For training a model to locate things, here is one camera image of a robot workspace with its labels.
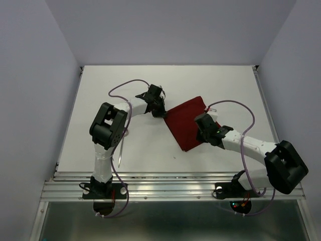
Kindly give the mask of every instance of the wall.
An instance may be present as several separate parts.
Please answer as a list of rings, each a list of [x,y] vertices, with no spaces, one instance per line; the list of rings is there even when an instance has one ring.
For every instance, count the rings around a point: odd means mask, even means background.
[[[299,0],[265,55],[259,75],[281,139],[309,168],[303,180],[321,237],[321,1]]]
[[[28,240],[52,176],[79,66],[43,0],[0,7],[0,240]]]
[[[81,65],[259,64],[295,0],[46,0]]]

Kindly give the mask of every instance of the glass panel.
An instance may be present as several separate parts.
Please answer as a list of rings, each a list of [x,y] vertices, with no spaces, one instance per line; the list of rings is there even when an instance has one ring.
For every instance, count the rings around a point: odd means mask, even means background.
[[[266,204],[254,201],[252,211]],[[118,218],[102,219],[91,202],[53,202],[40,240],[308,240],[295,200],[277,200],[265,213],[245,218],[222,208],[230,209],[229,202],[139,202]]]

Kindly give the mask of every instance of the dark red cloth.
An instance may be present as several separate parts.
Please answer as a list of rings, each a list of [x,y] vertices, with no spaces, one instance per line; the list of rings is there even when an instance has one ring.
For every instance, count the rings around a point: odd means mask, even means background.
[[[198,96],[167,111],[165,123],[185,152],[201,144],[196,141],[198,127],[194,119],[204,113],[205,107],[203,99]]]

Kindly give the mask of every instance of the white table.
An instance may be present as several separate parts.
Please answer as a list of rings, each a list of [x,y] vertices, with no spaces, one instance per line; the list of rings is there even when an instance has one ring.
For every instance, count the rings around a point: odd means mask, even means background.
[[[273,141],[251,66],[85,66],[58,172],[93,170],[94,147],[89,128],[97,111],[103,102],[122,102],[108,96],[111,88],[138,78],[163,87],[167,110],[199,95],[206,105],[224,99],[240,101],[249,106],[256,117],[256,124],[248,135]],[[134,82],[115,93],[131,98],[146,90],[144,83]],[[251,115],[242,106],[223,103],[214,108],[222,125],[242,132],[251,124]],[[153,118],[150,113],[133,118],[129,130],[121,166],[117,169],[120,172],[238,172],[243,169],[240,154],[209,144],[183,152],[164,120]],[[116,163],[119,149],[114,155]],[[250,170],[261,167],[250,158],[246,161]]]

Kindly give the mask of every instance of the maroon cloth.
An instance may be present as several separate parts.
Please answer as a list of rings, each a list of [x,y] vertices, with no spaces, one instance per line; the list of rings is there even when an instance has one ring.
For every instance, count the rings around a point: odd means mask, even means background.
[[[185,152],[201,144],[196,141],[198,127],[194,119],[204,113],[205,107],[203,99],[198,96],[167,111],[165,123]]]

